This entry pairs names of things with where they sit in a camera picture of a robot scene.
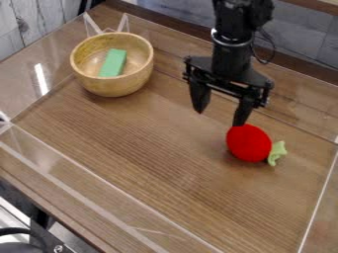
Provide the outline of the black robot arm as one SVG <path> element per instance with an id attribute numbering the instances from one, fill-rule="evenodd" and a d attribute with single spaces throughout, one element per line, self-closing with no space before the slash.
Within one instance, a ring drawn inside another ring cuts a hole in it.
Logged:
<path id="1" fill-rule="evenodd" d="M 255 32 L 273 19 L 273 0 L 213 0 L 213 55 L 185 59 L 183 79 L 194 110 L 202 114 L 215 90 L 239 100 L 233 126 L 241 127 L 269 102 L 274 81 L 253 66 Z"/>

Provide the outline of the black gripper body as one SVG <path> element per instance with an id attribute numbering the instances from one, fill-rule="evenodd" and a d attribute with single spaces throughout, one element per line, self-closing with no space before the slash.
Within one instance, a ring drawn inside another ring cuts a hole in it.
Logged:
<path id="1" fill-rule="evenodd" d="M 185 60 L 182 78 L 190 84 L 197 81 L 213 90 L 241 100 L 251 97 L 254 108 L 263 107 L 269 102 L 274 81 L 254 67 L 255 50 L 253 43 L 255 35 L 243 40 L 211 34 L 213 51 L 210 56 L 189 55 Z"/>

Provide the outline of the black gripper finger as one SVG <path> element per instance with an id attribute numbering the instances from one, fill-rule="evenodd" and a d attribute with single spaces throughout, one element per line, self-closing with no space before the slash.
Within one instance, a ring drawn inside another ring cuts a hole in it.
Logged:
<path id="1" fill-rule="evenodd" d="M 255 100 L 251 97 L 245 97 L 241 100 L 239 106 L 234 115 L 234 122 L 233 122 L 234 127 L 239 127 L 246 123 L 249 116 L 253 113 L 254 106 L 255 106 Z"/>
<path id="2" fill-rule="evenodd" d="M 201 82 L 191 81 L 189 84 L 190 98 L 194 110 L 202 114 L 210 103 L 211 89 Z"/>

